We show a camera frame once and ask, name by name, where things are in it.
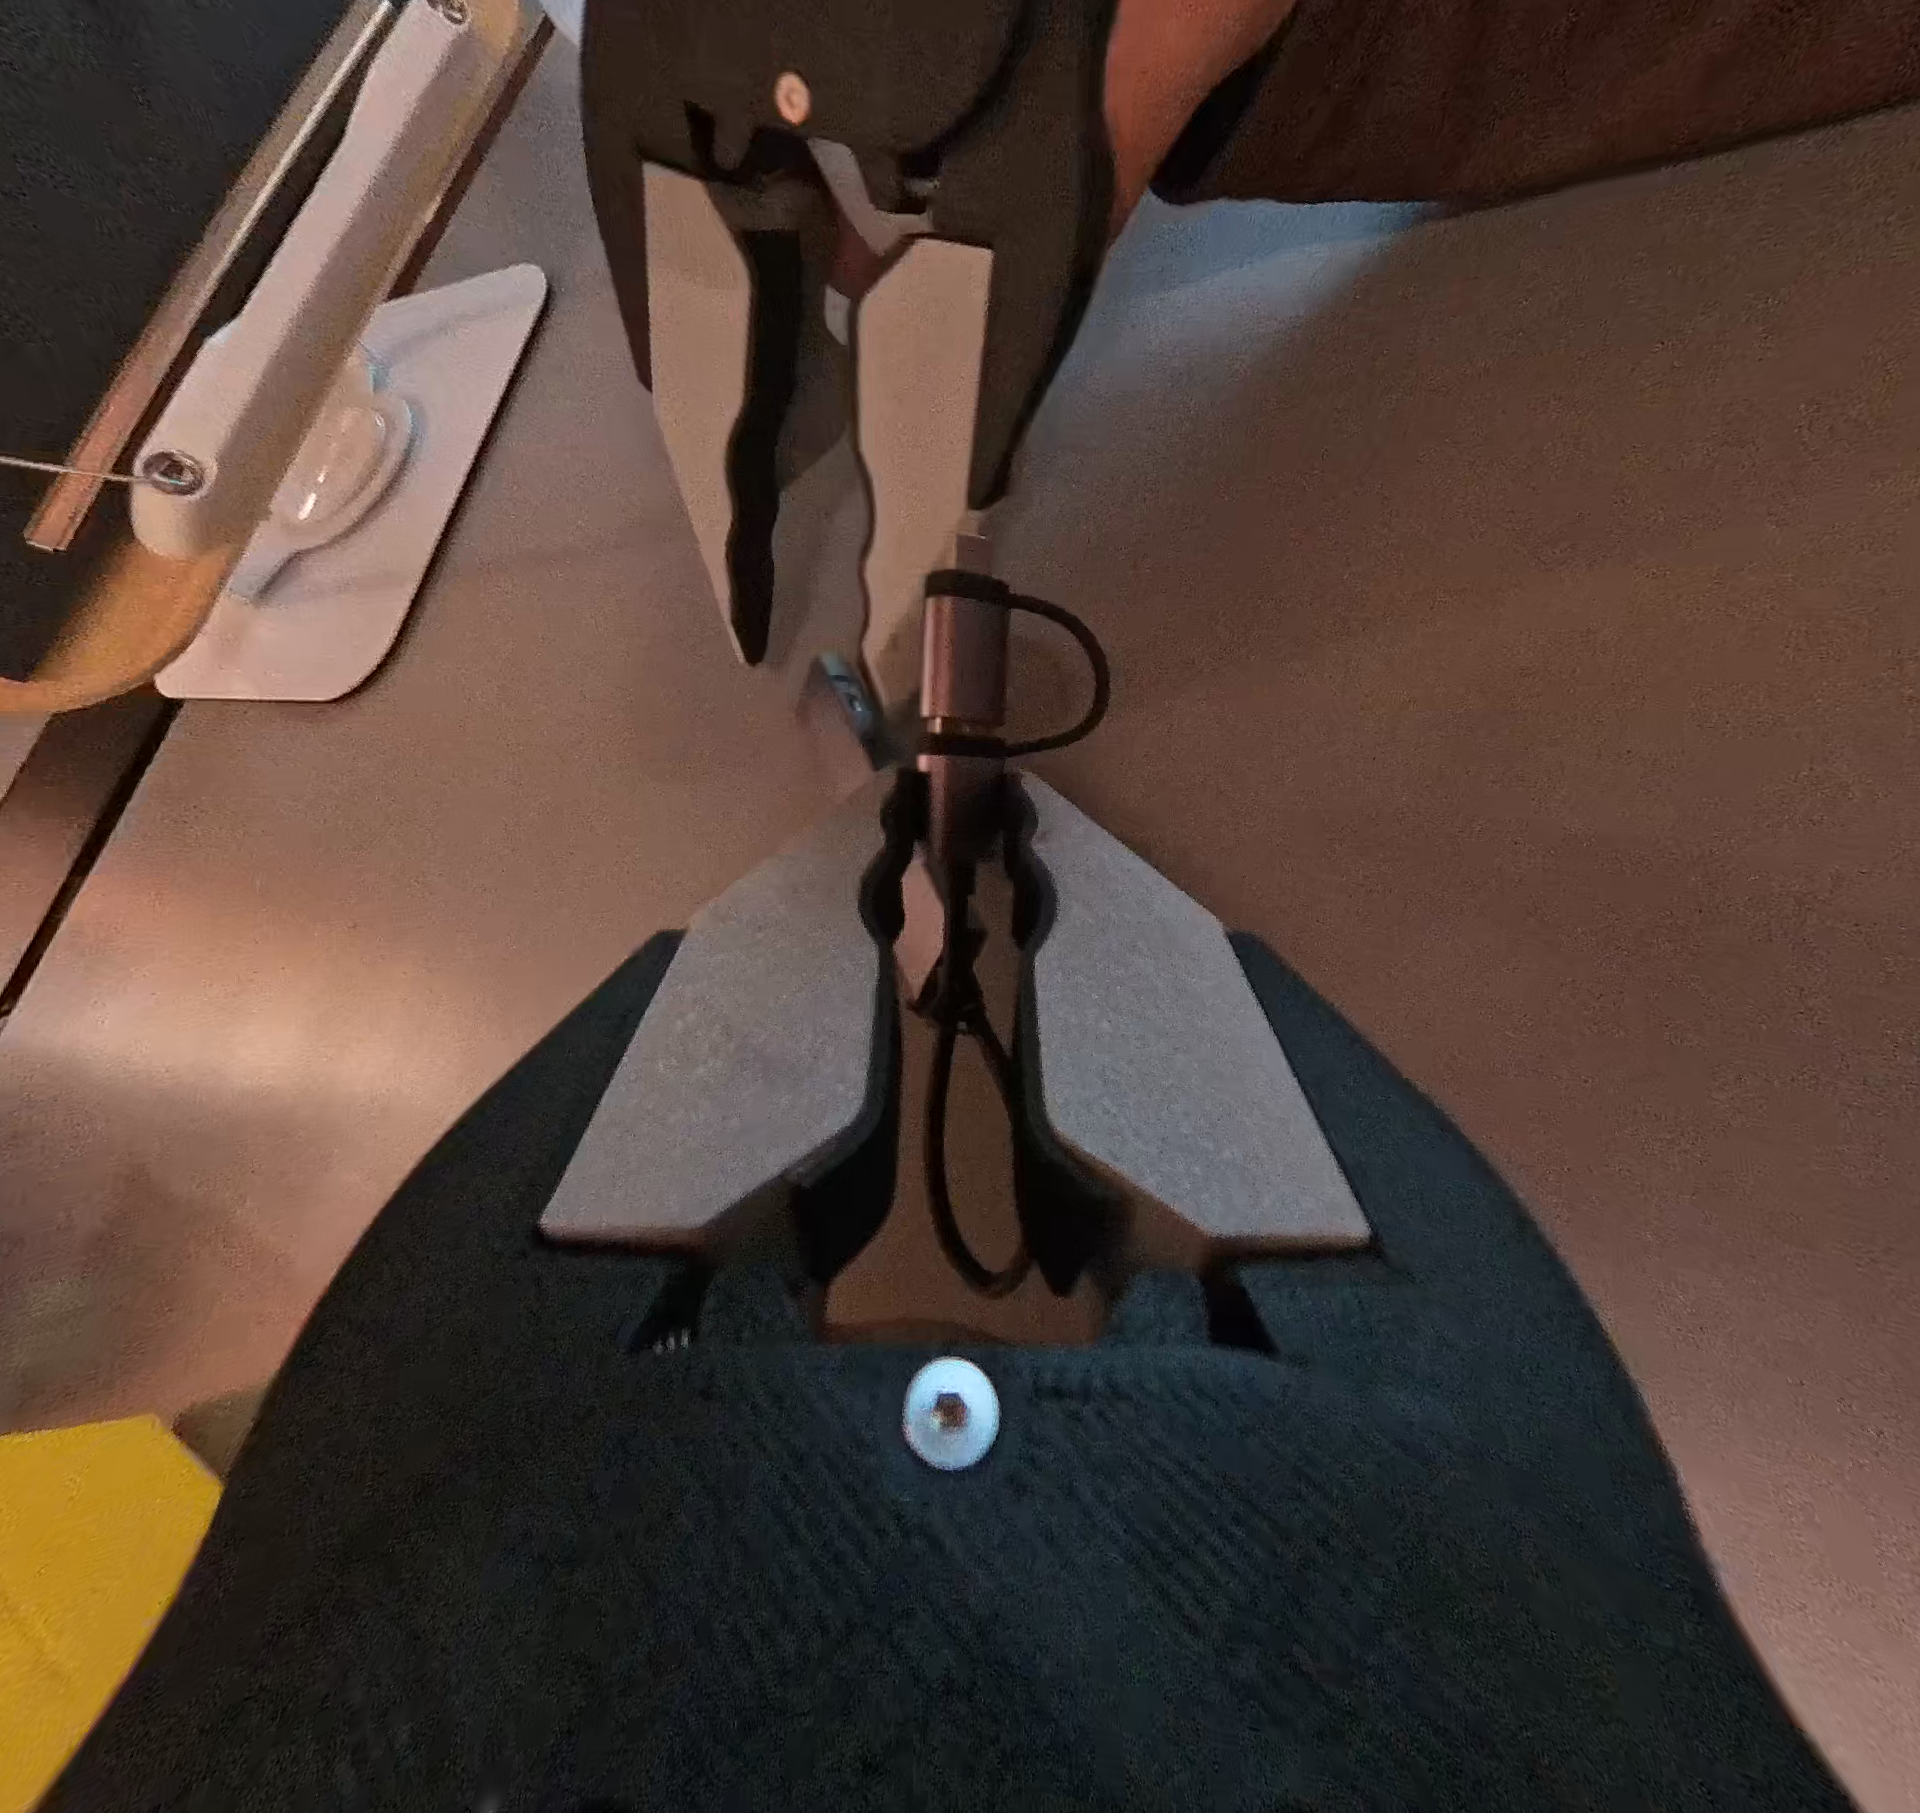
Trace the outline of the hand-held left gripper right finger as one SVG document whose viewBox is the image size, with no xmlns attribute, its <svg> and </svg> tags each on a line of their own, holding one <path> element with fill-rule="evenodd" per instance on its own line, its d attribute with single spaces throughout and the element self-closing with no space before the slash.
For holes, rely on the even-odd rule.
<svg viewBox="0 0 1920 1813">
<path fill-rule="evenodd" d="M 1016 1196 L 1046 1287 L 1366 1251 L 1222 920 L 1039 776 L 1010 824 Z"/>
</svg>

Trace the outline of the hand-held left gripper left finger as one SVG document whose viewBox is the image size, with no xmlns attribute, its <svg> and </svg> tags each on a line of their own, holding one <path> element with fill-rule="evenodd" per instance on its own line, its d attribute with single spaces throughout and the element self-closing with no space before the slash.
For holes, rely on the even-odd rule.
<svg viewBox="0 0 1920 1813">
<path fill-rule="evenodd" d="M 901 1001 L 875 775 L 694 917 L 541 1213 L 561 1246 L 832 1281 L 886 1221 Z"/>
</svg>

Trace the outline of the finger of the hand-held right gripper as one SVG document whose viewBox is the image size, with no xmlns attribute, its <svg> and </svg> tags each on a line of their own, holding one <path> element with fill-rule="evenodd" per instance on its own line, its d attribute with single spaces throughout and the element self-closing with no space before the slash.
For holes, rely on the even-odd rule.
<svg viewBox="0 0 1920 1813">
<path fill-rule="evenodd" d="M 868 510 L 852 662 L 901 756 L 919 730 L 927 575 L 954 566 L 980 529 L 972 498 L 992 249 L 944 235 L 926 212 L 881 210 L 852 150 L 812 142 L 842 229 L 874 255 L 845 297 L 850 444 Z"/>
<path fill-rule="evenodd" d="M 647 387 L 727 635 L 763 667 L 774 635 L 782 438 L 806 329 L 806 173 L 731 185 L 645 165 Z"/>
</svg>

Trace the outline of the white board stand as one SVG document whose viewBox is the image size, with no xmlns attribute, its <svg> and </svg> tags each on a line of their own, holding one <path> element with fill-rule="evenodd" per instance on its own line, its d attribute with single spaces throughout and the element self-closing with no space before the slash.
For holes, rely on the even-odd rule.
<svg viewBox="0 0 1920 1813">
<path fill-rule="evenodd" d="M 402 293 L 535 37 L 518 0 L 351 0 L 161 299 L 27 545 L 129 530 L 5 717 L 140 683 L 332 704 L 384 663 L 547 301 L 516 262 Z"/>
</svg>

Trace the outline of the yellow plastic bin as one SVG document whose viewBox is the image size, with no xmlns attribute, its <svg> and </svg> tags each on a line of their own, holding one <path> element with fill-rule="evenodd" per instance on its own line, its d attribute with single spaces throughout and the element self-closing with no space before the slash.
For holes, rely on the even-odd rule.
<svg viewBox="0 0 1920 1813">
<path fill-rule="evenodd" d="M 3 1807 L 36 1808 L 180 1591 L 222 1481 L 157 1415 L 3 1437 Z"/>
</svg>

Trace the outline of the person's right forearm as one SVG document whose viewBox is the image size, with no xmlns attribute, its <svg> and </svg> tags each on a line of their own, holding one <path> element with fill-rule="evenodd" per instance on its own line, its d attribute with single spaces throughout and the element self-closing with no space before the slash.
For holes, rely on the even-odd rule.
<svg viewBox="0 0 1920 1813">
<path fill-rule="evenodd" d="M 1190 0 L 1173 202 L 1492 206 L 1916 105 L 1918 0 Z"/>
</svg>

